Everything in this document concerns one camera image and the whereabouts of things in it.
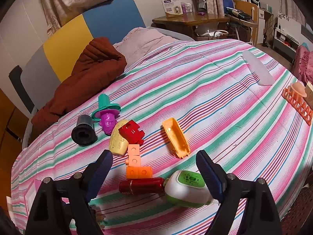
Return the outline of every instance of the yellow panel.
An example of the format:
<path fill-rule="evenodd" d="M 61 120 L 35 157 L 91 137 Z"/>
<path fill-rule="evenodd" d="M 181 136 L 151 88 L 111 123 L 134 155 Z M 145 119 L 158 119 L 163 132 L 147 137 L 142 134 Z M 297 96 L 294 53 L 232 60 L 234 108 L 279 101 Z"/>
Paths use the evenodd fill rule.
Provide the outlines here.
<path fill-rule="evenodd" d="M 43 44 L 46 57 L 61 82 L 71 75 L 77 59 L 92 39 L 84 17 L 80 14 Z"/>

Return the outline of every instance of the yellow plastic tray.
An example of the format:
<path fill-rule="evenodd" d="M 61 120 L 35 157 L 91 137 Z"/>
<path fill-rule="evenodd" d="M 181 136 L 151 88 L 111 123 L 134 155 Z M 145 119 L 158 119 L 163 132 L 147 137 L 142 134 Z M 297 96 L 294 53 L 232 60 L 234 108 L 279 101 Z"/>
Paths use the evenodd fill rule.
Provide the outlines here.
<path fill-rule="evenodd" d="M 175 118 L 169 118 L 162 122 L 162 126 L 166 132 L 167 137 L 173 145 L 173 148 L 179 158 L 189 156 L 190 148 L 183 131 L 179 127 Z"/>

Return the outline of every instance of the orange rack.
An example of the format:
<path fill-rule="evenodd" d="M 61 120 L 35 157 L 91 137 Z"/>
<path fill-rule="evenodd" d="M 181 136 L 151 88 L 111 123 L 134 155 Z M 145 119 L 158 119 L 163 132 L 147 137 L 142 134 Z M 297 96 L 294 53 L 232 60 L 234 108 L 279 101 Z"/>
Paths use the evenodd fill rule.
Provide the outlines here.
<path fill-rule="evenodd" d="M 313 111 L 310 106 L 306 103 L 302 96 L 297 94 L 293 89 L 288 86 L 281 93 L 281 96 L 287 100 L 295 110 L 303 117 L 304 121 L 310 126 L 312 121 Z"/>

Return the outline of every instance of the rust colored cloth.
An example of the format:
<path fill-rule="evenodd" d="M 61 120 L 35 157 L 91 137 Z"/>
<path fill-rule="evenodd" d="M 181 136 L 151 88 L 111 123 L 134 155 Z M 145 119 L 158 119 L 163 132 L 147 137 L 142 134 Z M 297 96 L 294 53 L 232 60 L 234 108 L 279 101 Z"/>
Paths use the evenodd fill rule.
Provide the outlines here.
<path fill-rule="evenodd" d="M 108 87 L 125 69 L 125 57 L 106 37 L 93 39 L 74 65 L 72 74 L 56 89 L 54 97 L 40 109 L 31 122 L 42 133 L 60 117 Z"/>

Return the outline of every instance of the blue gripper pad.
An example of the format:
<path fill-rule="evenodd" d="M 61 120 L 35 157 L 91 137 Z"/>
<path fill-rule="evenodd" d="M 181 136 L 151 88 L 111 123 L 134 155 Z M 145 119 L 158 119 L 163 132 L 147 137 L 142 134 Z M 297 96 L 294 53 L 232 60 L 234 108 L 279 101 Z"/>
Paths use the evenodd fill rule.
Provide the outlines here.
<path fill-rule="evenodd" d="M 84 182 L 87 185 L 87 192 L 85 199 L 87 203 L 91 199 L 97 197 L 97 194 L 108 175 L 113 164 L 113 155 L 109 150 L 103 151 L 96 162 L 91 163 L 87 166 L 84 175 Z"/>
<path fill-rule="evenodd" d="M 219 164 L 215 164 L 204 150 L 196 154 L 196 165 L 212 197 L 222 203 L 226 190 L 226 173 Z"/>

